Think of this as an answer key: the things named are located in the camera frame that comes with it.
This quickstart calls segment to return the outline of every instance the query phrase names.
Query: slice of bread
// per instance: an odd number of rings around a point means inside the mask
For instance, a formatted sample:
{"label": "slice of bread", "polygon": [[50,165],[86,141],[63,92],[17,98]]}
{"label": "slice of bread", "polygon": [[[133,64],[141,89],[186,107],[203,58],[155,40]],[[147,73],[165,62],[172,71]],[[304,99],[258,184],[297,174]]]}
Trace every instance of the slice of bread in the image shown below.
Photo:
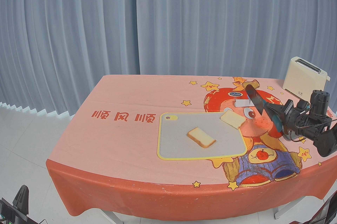
{"label": "slice of bread", "polygon": [[242,124],[246,121],[246,118],[233,112],[232,110],[228,110],[225,112],[220,119],[227,124],[230,124],[232,127],[239,129]]}
{"label": "slice of bread", "polygon": [[211,136],[206,134],[202,129],[199,127],[196,127],[192,130],[190,130],[187,133],[187,136],[191,138],[193,141],[195,141],[197,144],[199,144],[202,148],[208,148],[213,143],[216,142],[215,139],[213,139]]}

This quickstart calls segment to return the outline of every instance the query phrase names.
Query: cartoon eye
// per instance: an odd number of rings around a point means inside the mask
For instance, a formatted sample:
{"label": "cartoon eye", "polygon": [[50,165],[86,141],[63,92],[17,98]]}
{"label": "cartoon eye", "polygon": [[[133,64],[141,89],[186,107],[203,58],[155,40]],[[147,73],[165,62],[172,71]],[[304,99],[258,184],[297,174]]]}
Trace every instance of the cartoon eye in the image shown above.
{"label": "cartoon eye", "polygon": [[224,112],[227,112],[228,110],[233,111],[233,110],[232,110],[231,108],[229,108],[229,107],[226,107],[225,109],[223,109]]}
{"label": "cartoon eye", "polygon": [[251,108],[248,108],[248,107],[243,109],[243,113],[249,119],[253,119],[256,116],[255,112]]}

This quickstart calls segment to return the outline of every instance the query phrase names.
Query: cutting board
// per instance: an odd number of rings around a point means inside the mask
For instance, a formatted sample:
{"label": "cutting board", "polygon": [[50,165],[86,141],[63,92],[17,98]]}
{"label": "cutting board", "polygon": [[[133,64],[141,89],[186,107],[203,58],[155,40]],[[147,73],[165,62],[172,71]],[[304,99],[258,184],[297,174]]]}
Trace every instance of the cutting board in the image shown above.
{"label": "cutting board", "polygon": [[[163,160],[202,160],[243,156],[247,152],[241,131],[220,119],[224,112],[164,113],[160,117],[158,157]],[[187,136],[199,127],[216,142],[202,148]]]}

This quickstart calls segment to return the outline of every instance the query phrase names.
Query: toaster slot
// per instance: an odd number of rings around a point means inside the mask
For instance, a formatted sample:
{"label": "toaster slot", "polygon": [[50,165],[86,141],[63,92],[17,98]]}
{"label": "toaster slot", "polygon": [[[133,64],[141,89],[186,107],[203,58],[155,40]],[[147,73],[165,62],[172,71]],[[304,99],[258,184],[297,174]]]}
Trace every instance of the toaster slot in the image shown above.
{"label": "toaster slot", "polygon": [[314,72],[316,72],[318,74],[321,73],[321,69],[320,68],[312,65],[311,63],[303,60],[302,58],[299,58],[299,59],[295,60],[295,62],[297,62],[298,64],[300,64],[300,65],[306,67],[307,69],[312,70],[312,71],[314,71]]}

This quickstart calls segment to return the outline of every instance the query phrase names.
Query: cartoon apple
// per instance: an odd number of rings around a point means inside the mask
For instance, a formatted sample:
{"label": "cartoon apple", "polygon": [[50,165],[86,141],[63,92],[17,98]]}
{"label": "cartoon apple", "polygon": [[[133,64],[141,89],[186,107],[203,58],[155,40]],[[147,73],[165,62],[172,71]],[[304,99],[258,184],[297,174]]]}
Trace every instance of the cartoon apple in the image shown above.
{"label": "cartoon apple", "polygon": [[269,157],[268,153],[266,151],[263,151],[263,149],[258,151],[256,156],[259,160],[266,160]]}

